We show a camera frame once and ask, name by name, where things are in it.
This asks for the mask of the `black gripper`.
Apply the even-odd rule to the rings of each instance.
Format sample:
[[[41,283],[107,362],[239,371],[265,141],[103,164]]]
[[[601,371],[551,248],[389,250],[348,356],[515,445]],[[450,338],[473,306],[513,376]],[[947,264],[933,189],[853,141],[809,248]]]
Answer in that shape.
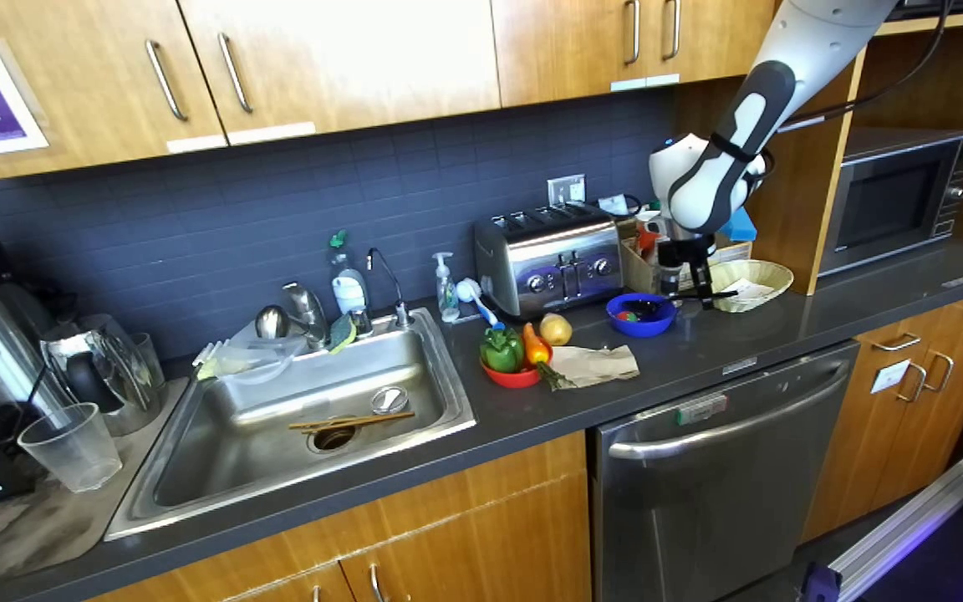
[[[660,243],[660,290],[669,298],[699,298],[714,303],[714,270],[709,270],[714,235],[664,240]]]

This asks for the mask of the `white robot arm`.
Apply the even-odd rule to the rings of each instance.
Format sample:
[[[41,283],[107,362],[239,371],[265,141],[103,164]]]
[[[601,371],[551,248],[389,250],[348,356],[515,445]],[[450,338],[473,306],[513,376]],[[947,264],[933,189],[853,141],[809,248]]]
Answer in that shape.
[[[895,0],[784,0],[728,110],[709,139],[686,135],[648,158],[666,240],[660,261],[689,267],[714,303],[714,235],[767,178],[767,145],[880,32]]]

